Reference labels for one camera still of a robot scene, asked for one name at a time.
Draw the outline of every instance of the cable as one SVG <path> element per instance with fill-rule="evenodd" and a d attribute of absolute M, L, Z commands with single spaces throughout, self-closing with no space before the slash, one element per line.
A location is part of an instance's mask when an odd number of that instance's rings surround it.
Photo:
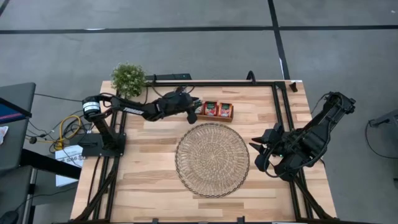
<path fill-rule="evenodd" d="M 34 133 L 33 131 L 31 131 L 31 130 L 29 130 L 29 129 L 26 129 L 26 131 L 28 131 L 28 132 L 30 132 L 30 133 L 32 133 L 32 134 L 35 135 L 35 136 L 32 136 L 32 137 L 39 137 L 39 136 L 40 136 L 39 134 L 36 134 L 36 133 Z"/>
<path fill-rule="evenodd" d="M 145 95 L 145 102 L 144 102 L 144 104 L 147 104 L 147 102 L 148 102 L 148 86 L 147 86 L 147 93 L 146 93 L 146 95 Z"/>
<path fill-rule="evenodd" d="M 74 130 L 74 131 L 72 132 L 71 135 L 65 136 L 65 138 L 64 138 L 64 134 L 62 134 L 62 131 L 63 131 L 63 129 L 62 129 L 63 123 L 64 123 L 66 120 L 70 119 L 70 118 L 76 118 L 77 121 L 79 121 L 79 127 L 78 127 L 76 130 Z M 77 116 L 77 115 L 67 116 L 65 119 L 63 119 L 63 120 L 60 122 L 60 137 L 59 137 L 57 140 L 54 140 L 54 141 L 41 141 L 41 140 L 37 140 L 37 142 L 52 143 L 52 146 L 54 146 L 54 149 L 55 149 L 56 151 L 57 151 L 57 150 L 62 150 L 63 147 L 64 147 L 64 143 L 63 143 L 64 140 L 70 139 L 70 138 L 74 137 L 74 135 L 77 134 L 77 132 L 79 132 L 80 128 L 81 128 L 81 119 L 80 119 L 79 116 Z"/>
<path fill-rule="evenodd" d="M 35 128 L 36 130 L 42 131 L 42 132 L 44 132 L 45 134 L 47 134 L 47 132 L 44 131 L 43 129 L 36 128 L 36 126 L 34 126 L 34 124 L 33 124 L 29 119 L 28 119 L 28 122 L 29 122 L 29 124 L 32 125 L 32 127 Z"/>
<path fill-rule="evenodd" d="M 70 114 L 69 116 L 74 115 L 74 114 L 77 114 L 77 113 L 79 113 L 79 112 L 81 112 L 81 111 L 83 111 L 83 110 L 75 111 L 75 112 L 73 112 L 72 114 Z M 54 129 L 55 129 L 61 122 L 62 122 L 62 121 L 58 122 L 58 124 L 56 124 L 56 125 L 51 129 L 51 131 L 48 132 L 51 139 L 54 140 L 54 138 L 51 137 L 50 133 L 51 133 L 52 131 L 54 131 Z M 26 135 L 26 136 L 28 136 L 28 137 L 30 137 L 30 138 L 32 138 L 32 137 L 41 138 L 41 135 L 37 135 L 37 136 L 29 136 L 29 135 Z"/>
<path fill-rule="evenodd" d="M 192 89 L 188 92 L 188 94 L 190 94 L 194 89 L 195 89 L 195 86 L 192 87 Z"/>
<path fill-rule="evenodd" d="M 62 98 L 62 97 L 57 97 L 57 96 L 50 96 L 50 95 L 45 95 L 45 94 L 40 94 L 40 93 L 35 93 L 35 95 L 38 96 L 45 96 L 45 97 L 49 97 L 49 98 L 54 98 L 54 99 L 59 99 L 59 100 L 68 100 L 68 101 L 73 101 L 73 102 L 82 102 L 81 100 L 72 100 L 72 99 L 68 99 L 68 98 Z"/>
<path fill-rule="evenodd" d="M 323 96 L 321 96 L 321 98 L 317 101 L 317 103 L 315 104 L 315 106 L 313 107 L 313 109 L 311 110 L 311 114 L 315 111 L 315 108 L 317 108 L 319 102 L 323 99 L 323 97 L 330 95 L 330 93 L 325 93 L 323 94 Z"/>
<path fill-rule="evenodd" d="M 65 153 L 65 155 L 67 155 L 67 157 L 77 166 L 77 167 L 79 167 L 79 168 L 81 168 L 81 166 L 79 166 L 68 154 L 67 154 L 67 152 L 65 152 L 65 150 L 62 150 L 63 151 L 63 153 Z"/>
<path fill-rule="evenodd" d="M 383 158 L 386 158 L 386 159 L 398 159 L 398 157 L 383 156 L 383 155 L 377 153 L 377 152 L 372 148 L 372 146 L 371 146 L 370 143 L 369 143 L 369 139 L 368 139 L 368 127 L 370 126 L 370 122 L 371 122 L 371 121 L 372 121 L 372 120 L 369 120 L 368 123 L 366 124 L 366 127 L 365 127 L 365 139 L 366 139 L 366 143 L 368 144 L 369 148 L 372 150 L 372 152 L 374 152 L 376 155 L 378 155 L 378 156 L 380 156 L 380 157 L 383 157 Z"/>
<path fill-rule="evenodd" d="M 41 142 L 41 143 L 55 143 L 55 141 L 47 141 L 47 140 L 36 140 L 36 142 Z"/>
<path fill-rule="evenodd" d="M 72 189 L 75 189 L 75 188 L 77 188 L 77 186 L 76 186 L 76 187 L 69 188 L 69 189 L 67 189 L 67 190 L 62 190 L 62 191 L 59 191 L 59 192 L 55 192 L 55 193 L 53 193 L 53 194 L 41 194 L 41 195 L 32 196 L 32 197 L 26 199 L 24 202 L 22 202 L 14 211 L 17 211 L 21 206 L 23 206 L 23 204 L 25 204 L 26 202 L 28 202 L 28 201 L 29 201 L 30 199 L 32 199 L 32 198 L 36 198 L 36 197 L 39 197 L 39 196 L 53 196 L 53 195 L 56 195 L 56 194 L 60 194 L 60 193 L 67 192 L 67 191 L 72 190 Z"/>
<path fill-rule="evenodd" d="M 97 172 L 97 167 L 98 167 L 98 163 L 100 161 L 100 158 L 101 158 L 101 156 L 98 156 L 97 161 L 95 162 L 93 177 L 91 178 L 90 191 L 88 192 L 87 206 L 88 206 L 88 204 L 90 204 L 91 191 L 93 190 L 94 178 L 95 178 L 95 174 Z"/>
<path fill-rule="evenodd" d="M 155 87 L 154 87 L 154 84 L 153 83 L 151 83 L 150 84 L 150 86 L 152 87 L 152 89 L 155 91 L 155 93 L 158 95 L 158 96 L 160 96 L 161 98 L 163 98 L 163 95 L 162 94 L 160 94 L 156 89 L 155 89 Z"/>
<path fill-rule="evenodd" d="M 325 164 L 325 161 L 321 158 L 321 159 L 319 159 L 320 161 L 321 161 L 321 163 L 323 163 L 323 166 L 324 166 L 324 168 L 326 168 L 326 164 Z"/>
<path fill-rule="evenodd" d="M 275 143 L 275 146 L 277 146 L 280 142 L 281 142 L 281 140 L 278 141 L 277 143 Z M 270 164 L 272 167 L 274 167 L 274 165 L 272 164 L 272 162 L 269 160 L 269 158 L 270 158 L 272 152 L 274 151 L 274 149 L 275 149 L 275 147 L 273 147 L 272 149 L 270 149 L 269 152 L 266 154 L 265 163 L 264 163 L 264 172 L 265 172 L 269 177 L 271 177 L 271 178 L 279 178 L 279 177 L 283 176 L 284 174 L 286 174 L 286 172 L 283 172 L 283 173 L 281 173 L 281 174 L 279 174 L 279 175 L 272 175 L 272 174 L 268 173 L 268 170 L 267 170 L 267 167 L 266 167 L 266 164 L 267 164 L 266 161 L 268 161 L 269 164 Z"/>

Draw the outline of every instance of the white label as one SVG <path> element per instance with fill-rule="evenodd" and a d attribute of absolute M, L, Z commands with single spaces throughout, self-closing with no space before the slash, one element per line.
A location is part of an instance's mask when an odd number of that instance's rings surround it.
<path fill-rule="evenodd" d="M 84 111 L 88 111 L 88 110 L 100 110 L 99 106 L 86 106 Z"/>
<path fill-rule="evenodd" d="M 83 104 L 83 108 L 85 108 L 86 106 L 100 106 L 100 103 L 88 102 L 88 103 Z"/>
<path fill-rule="evenodd" d="M 97 102 L 88 102 L 83 104 L 83 110 L 88 111 L 88 110 L 101 110 L 100 109 L 100 103 Z"/>
<path fill-rule="evenodd" d="M 135 109 L 131 109 L 131 108 L 125 108 L 123 111 L 133 113 L 133 114 L 138 114 L 138 115 L 141 115 L 144 113 L 143 111 L 135 110 Z"/>

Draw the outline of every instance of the black floor line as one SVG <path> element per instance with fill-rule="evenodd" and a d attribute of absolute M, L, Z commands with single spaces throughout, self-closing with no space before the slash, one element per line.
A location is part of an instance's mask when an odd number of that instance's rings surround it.
<path fill-rule="evenodd" d="M 279 55 L 279 62 L 280 62 L 280 66 L 282 69 L 282 77 L 284 80 L 290 80 L 289 69 L 287 68 L 285 50 L 284 50 L 284 45 L 282 43 L 282 37 L 280 36 L 274 1 L 268 0 L 268 6 L 269 6 L 269 11 L 271 13 L 272 26 L 274 28 L 275 41 L 276 41 L 276 46 L 277 46 L 278 55 Z"/>
<path fill-rule="evenodd" d="M 263 31 L 273 30 L 272 26 L 208 26 L 208 27 L 143 27 L 110 29 L 32 29 L 0 30 L 0 34 L 109 34 L 145 32 L 214 32 L 214 31 Z"/>
<path fill-rule="evenodd" d="M 279 30 L 384 30 L 398 29 L 398 25 L 374 26 L 281 26 Z"/>
<path fill-rule="evenodd" d="M 4 2 L 1 4 L 1 7 L 0 7 L 0 16 L 1 16 L 1 14 L 4 12 L 4 10 L 6 9 L 6 7 L 7 7 L 7 5 L 8 5 L 9 2 L 10 2 L 10 0 L 4 0 Z"/>

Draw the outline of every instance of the metal bracket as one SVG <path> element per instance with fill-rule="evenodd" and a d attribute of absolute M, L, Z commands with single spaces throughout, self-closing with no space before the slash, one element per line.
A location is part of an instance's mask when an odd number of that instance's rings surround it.
<path fill-rule="evenodd" d="M 102 140 L 102 136 L 100 134 L 79 134 L 70 140 L 71 145 L 78 144 L 83 148 L 81 156 L 90 157 L 90 156 L 109 156 L 109 157 L 117 157 L 123 156 L 124 147 L 126 145 L 126 135 L 118 134 L 118 150 L 107 150 L 104 149 L 104 143 Z"/>
<path fill-rule="evenodd" d="M 246 80 L 251 80 L 251 83 L 253 85 L 257 84 L 256 77 L 254 76 L 254 73 L 251 70 L 249 71 L 248 76 L 246 77 Z"/>
<path fill-rule="evenodd" d="M 281 90 L 286 90 L 286 83 L 285 82 L 275 82 L 276 87 Z"/>
<path fill-rule="evenodd" d="M 298 92 L 296 82 L 293 82 L 292 84 L 290 84 L 289 87 L 292 89 L 292 91 L 293 91 L 294 93 Z"/>
<path fill-rule="evenodd" d="M 154 74 L 154 79 L 152 80 L 152 83 L 156 83 L 156 81 L 157 81 L 157 76 L 156 74 Z"/>
<path fill-rule="evenodd" d="M 244 224 L 244 216 L 238 217 L 238 224 Z"/>

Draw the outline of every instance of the black cable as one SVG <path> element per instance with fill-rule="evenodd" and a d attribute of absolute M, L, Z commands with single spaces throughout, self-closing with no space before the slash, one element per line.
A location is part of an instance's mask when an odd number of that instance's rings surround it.
<path fill-rule="evenodd" d="M 146 93 L 146 95 L 145 95 L 145 102 L 144 102 L 144 104 L 147 104 L 147 102 L 148 102 L 148 86 L 147 86 L 147 93 Z"/>
<path fill-rule="evenodd" d="M 74 115 L 74 114 L 76 114 L 76 113 L 79 113 L 79 112 L 81 112 L 81 111 L 83 111 L 83 110 L 75 111 L 75 112 L 73 112 L 72 114 L 70 114 L 69 116 Z M 53 131 L 58 125 L 60 125 L 61 122 L 62 122 L 62 121 L 58 122 L 58 124 L 56 124 L 51 130 Z"/>
<path fill-rule="evenodd" d="M 372 152 L 374 152 L 376 155 L 378 155 L 378 156 L 380 156 L 380 157 L 383 157 L 383 158 L 386 158 L 386 159 L 398 159 L 398 157 L 383 156 L 383 155 L 377 153 L 377 152 L 372 148 L 372 146 L 371 146 L 370 143 L 369 143 L 369 139 L 368 139 L 368 126 L 370 126 L 370 122 L 371 122 L 371 121 L 372 121 L 372 120 L 369 120 L 368 123 L 366 124 L 366 127 L 365 127 L 365 139 L 366 139 L 366 143 L 368 144 L 369 148 L 372 150 Z"/>
<path fill-rule="evenodd" d="M 321 98 L 317 101 L 317 103 L 315 104 L 315 106 L 313 107 L 313 109 L 311 110 L 311 114 L 315 111 L 315 108 L 317 108 L 319 102 L 323 99 L 323 97 L 330 95 L 330 93 L 325 93 L 323 94 L 323 96 L 321 96 Z"/>
<path fill-rule="evenodd" d="M 266 169 L 266 168 L 267 168 L 267 167 L 266 167 L 267 161 L 269 162 L 269 164 L 270 164 L 272 167 L 274 167 L 274 165 L 272 164 L 272 162 L 269 160 L 269 158 L 270 158 L 272 152 L 274 151 L 274 149 L 275 149 L 275 148 L 270 149 L 269 152 L 265 155 L 266 158 L 264 159 L 264 160 L 265 160 L 265 163 L 264 163 L 264 172 L 267 174 L 267 176 L 269 176 L 269 177 L 271 177 L 271 178 L 279 178 L 279 177 L 281 177 L 282 175 L 284 175 L 286 172 L 283 172 L 283 173 L 281 173 L 281 174 L 279 174 L 279 175 L 272 175 L 272 174 L 268 173 L 268 170 Z"/>
<path fill-rule="evenodd" d="M 32 196 L 32 197 L 26 199 L 24 202 L 22 202 L 14 211 L 17 211 L 21 206 L 23 206 L 23 204 L 25 204 L 26 202 L 28 202 L 28 201 L 29 201 L 30 199 L 32 199 L 32 198 L 36 198 L 36 197 L 39 197 L 39 196 L 53 196 L 53 195 L 56 195 L 56 194 L 60 194 L 60 193 L 67 192 L 67 191 L 72 190 L 72 189 L 75 189 L 75 188 L 77 188 L 77 186 L 76 186 L 76 187 L 69 188 L 69 189 L 67 189 L 67 190 L 62 190 L 62 191 L 59 191 L 59 192 L 55 192 L 55 193 L 53 193 L 53 194 L 41 194 L 41 195 Z"/>
<path fill-rule="evenodd" d="M 49 135 L 49 133 L 46 132 L 45 130 L 36 128 L 36 126 L 34 126 L 34 124 L 33 124 L 29 119 L 28 119 L 28 122 L 29 122 L 30 125 L 32 125 L 32 127 L 33 127 L 34 129 L 36 129 L 36 130 L 38 130 L 38 131 L 44 132 L 46 136 Z"/>
<path fill-rule="evenodd" d="M 64 139 L 70 139 L 70 138 L 67 138 L 66 135 L 67 135 L 69 132 L 74 132 L 74 131 L 76 130 L 76 129 L 73 129 L 73 125 L 75 125 L 75 126 L 77 125 L 77 126 L 78 126 L 78 124 L 74 124 L 74 122 L 76 122 L 76 121 L 78 121 L 77 118 L 75 118 L 72 122 L 70 122 L 70 123 L 67 125 L 67 127 L 63 130 L 62 138 L 64 138 Z M 84 129 L 84 125 L 88 125 L 88 124 L 82 124 L 81 126 L 78 126 L 78 127 Z M 53 143 L 51 144 L 51 146 L 49 147 L 49 152 L 50 152 L 50 153 L 55 153 L 55 151 L 57 151 L 56 146 L 57 146 L 57 144 L 59 143 L 59 141 L 58 141 L 59 139 L 60 139 L 60 137 L 58 137 L 56 140 L 54 140 L 55 142 L 53 142 Z"/>
<path fill-rule="evenodd" d="M 163 95 L 162 94 L 160 94 L 156 89 L 155 89 L 155 87 L 154 87 L 154 84 L 153 83 L 151 83 L 150 84 L 150 86 L 152 87 L 152 89 L 155 91 L 155 93 L 158 95 L 158 96 L 160 96 L 161 98 L 163 98 Z"/>
<path fill-rule="evenodd" d="M 29 130 L 29 129 L 26 129 L 26 131 L 28 131 L 28 132 L 34 134 L 33 137 L 39 137 L 39 136 L 40 136 L 39 134 L 36 134 L 36 133 L 34 133 L 33 131 L 31 131 L 31 130 Z"/>
<path fill-rule="evenodd" d="M 87 206 L 88 206 L 88 204 L 90 204 L 91 191 L 93 190 L 95 173 L 97 172 L 97 167 L 98 167 L 98 163 L 100 161 L 100 158 L 101 158 L 101 156 L 98 156 L 97 161 L 95 162 L 93 177 L 91 178 L 90 191 L 88 192 Z"/>
<path fill-rule="evenodd" d="M 321 158 L 321 159 L 319 159 L 320 161 L 321 161 L 321 163 L 323 164 L 323 166 L 324 166 L 324 168 L 326 168 L 326 164 L 325 164 L 325 161 Z"/>
<path fill-rule="evenodd" d="M 72 100 L 72 99 L 68 99 L 68 98 L 62 98 L 62 97 L 57 97 L 57 96 L 50 96 L 50 95 L 45 95 L 45 94 L 40 94 L 40 93 L 35 93 L 35 95 L 50 97 L 50 98 L 59 99 L 59 100 L 68 100 L 68 101 L 80 102 L 80 103 L 82 102 L 82 100 Z"/>
<path fill-rule="evenodd" d="M 81 168 L 81 166 L 79 166 L 78 164 L 76 164 L 76 162 L 68 155 L 67 152 L 65 152 L 64 149 L 62 149 L 62 151 L 63 151 L 63 153 L 65 153 L 65 155 L 67 155 L 67 157 L 68 157 L 77 167 Z"/>
<path fill-rule="evenodd" d="M 192 87 L 192 89 L 188 92 L 188 94 L 190 94 L 194 89 L 195 89 L 195 86 Z"/>

